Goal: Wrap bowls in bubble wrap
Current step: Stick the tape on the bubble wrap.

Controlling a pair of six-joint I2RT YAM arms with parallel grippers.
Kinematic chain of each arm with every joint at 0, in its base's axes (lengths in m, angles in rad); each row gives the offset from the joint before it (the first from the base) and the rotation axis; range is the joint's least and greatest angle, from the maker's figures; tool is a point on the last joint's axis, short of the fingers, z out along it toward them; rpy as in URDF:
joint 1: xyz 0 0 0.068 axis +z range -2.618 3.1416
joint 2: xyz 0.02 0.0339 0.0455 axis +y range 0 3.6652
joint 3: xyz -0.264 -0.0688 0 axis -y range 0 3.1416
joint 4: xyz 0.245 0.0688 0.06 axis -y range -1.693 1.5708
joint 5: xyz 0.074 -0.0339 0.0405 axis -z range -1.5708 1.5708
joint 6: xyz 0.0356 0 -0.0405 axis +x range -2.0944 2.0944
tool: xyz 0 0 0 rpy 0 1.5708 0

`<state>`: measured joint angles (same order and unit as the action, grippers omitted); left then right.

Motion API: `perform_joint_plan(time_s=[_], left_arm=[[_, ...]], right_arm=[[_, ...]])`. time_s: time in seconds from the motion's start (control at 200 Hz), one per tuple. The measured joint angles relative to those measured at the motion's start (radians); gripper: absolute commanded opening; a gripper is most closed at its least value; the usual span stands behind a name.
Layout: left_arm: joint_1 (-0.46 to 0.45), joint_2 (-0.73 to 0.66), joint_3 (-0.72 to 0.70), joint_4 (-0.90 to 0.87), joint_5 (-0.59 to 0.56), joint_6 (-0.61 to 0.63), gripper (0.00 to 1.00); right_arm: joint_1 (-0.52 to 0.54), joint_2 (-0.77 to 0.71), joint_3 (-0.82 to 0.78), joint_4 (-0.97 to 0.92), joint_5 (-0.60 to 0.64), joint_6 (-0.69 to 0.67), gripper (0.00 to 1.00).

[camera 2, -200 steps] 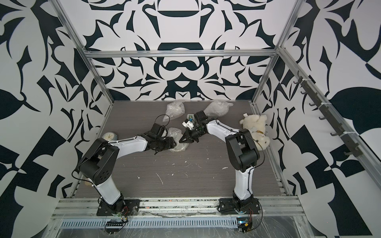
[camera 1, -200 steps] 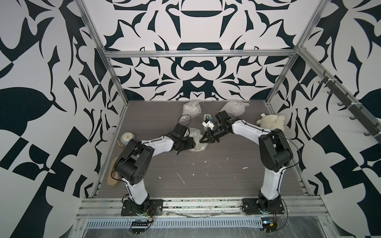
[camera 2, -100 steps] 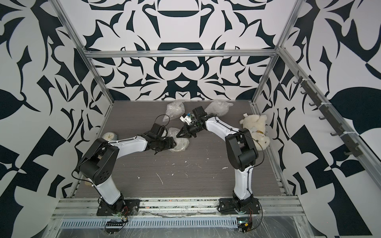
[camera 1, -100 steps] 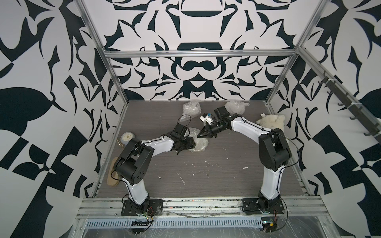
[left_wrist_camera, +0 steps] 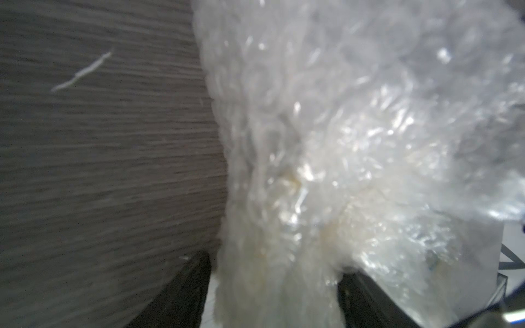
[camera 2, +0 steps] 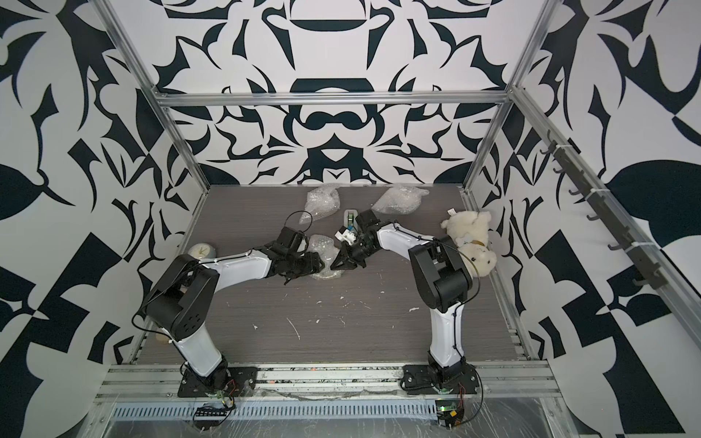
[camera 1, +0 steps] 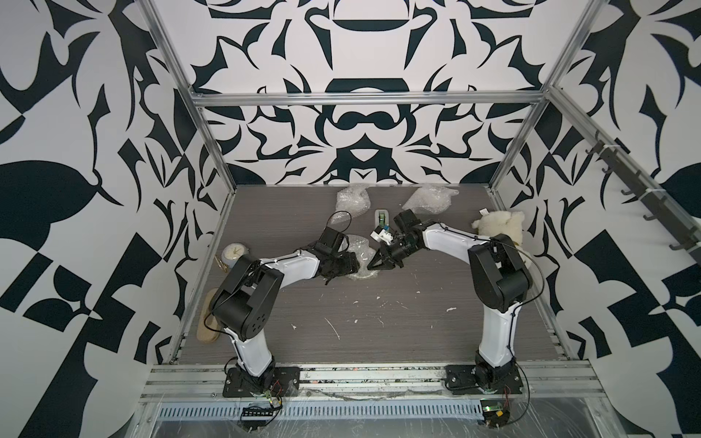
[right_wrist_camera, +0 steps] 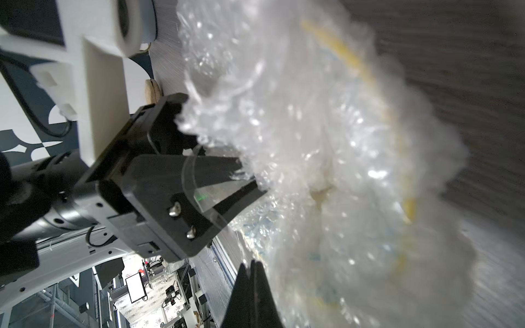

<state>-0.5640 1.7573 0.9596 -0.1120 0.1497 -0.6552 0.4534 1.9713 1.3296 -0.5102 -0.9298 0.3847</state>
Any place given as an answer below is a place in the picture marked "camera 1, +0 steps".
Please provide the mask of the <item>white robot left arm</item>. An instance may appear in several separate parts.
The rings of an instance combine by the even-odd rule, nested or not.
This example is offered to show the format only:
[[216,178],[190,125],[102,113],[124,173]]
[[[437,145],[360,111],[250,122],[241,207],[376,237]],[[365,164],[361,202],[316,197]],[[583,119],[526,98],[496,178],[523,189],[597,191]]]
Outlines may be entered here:
[[274,368],[264,328],[279,292],[318,277],[329,283],[359,269],[348,235],[327,226],[316,241],[289,255],[263,259],[241,255],[215,293],[207,314],[220,323],[217,331],[233,342],[237,368],[260,381]]

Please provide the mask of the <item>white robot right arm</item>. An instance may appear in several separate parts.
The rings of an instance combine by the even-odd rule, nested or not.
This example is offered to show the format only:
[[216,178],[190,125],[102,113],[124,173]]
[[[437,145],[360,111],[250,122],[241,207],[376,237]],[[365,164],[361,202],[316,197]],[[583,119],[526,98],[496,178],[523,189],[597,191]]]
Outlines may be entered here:
[[516,243],[507,234],[469,234],[433,220],[422,221],[413,211],[394,217],[396,228],[376,226],[371,233],[380,244],[368,268],[402,268],[420,250],[437,251],[468,264],[474,290],[484,307],[483,333],[476,361],[488,370],[515,364],[513,337],[520,308],[533,278]]

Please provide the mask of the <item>bubble wrap sheet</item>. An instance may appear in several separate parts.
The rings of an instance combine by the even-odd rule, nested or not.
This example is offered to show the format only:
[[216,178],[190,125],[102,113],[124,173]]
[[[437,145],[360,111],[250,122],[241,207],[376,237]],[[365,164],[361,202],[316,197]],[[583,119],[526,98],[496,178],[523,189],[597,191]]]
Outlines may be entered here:
[[330,217],[332,224],[344,222],[349,217],[364,215],[371,208],[367,184],[353,184],[337,193],[335,212]]
[[348,251],[356,255],[359,263],[359,269],[356,273],[350,274],[347,277],[351,280],[369,280],[379,276],[378,271],[368,270],[368,264],[372,261],[376,254],[376,250],[370,246],[370,241],[359,235],[349,235]]
[[416,189],[403,204],[403,210],[417,215],[440,215],[452,205],[459,191],[443,185],[424,185]]

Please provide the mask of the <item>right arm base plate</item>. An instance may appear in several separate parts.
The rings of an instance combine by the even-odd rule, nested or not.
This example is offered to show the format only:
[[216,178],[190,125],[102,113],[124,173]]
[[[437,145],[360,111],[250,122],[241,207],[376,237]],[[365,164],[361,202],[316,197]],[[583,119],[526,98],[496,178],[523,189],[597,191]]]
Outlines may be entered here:
[[454,395],[522,394],[524,380],[514,361],[501,367],[480,362],[445,366],[444,385]]

